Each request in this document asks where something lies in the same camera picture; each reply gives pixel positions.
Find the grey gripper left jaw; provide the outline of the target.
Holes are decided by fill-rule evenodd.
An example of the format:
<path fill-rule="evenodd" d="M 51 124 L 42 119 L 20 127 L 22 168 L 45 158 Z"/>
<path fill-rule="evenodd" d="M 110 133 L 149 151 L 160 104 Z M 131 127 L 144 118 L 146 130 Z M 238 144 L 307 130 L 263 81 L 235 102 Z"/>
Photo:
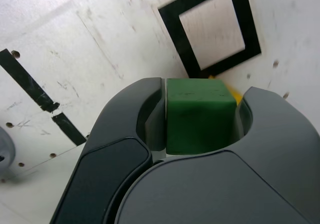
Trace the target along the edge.
<path fill-rule="evenodd" d="M 112 224 L 133 182 L 166 147 L 166 90 L 144 78 L 114 96 L 95 122 L 51 219 L 53 224 Z"/>

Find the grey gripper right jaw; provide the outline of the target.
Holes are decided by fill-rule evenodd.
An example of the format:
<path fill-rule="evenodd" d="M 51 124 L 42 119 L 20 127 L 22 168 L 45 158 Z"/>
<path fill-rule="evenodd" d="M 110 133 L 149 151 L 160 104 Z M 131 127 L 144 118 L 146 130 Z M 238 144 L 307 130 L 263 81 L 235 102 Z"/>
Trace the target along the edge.
<path fill-rule="evenodd" d="M 143 173 L 115 223 L 319 223 L 320 137 L 310 121 L 278 94 L 251 87 L 236 124 L 237 142 Z"/>

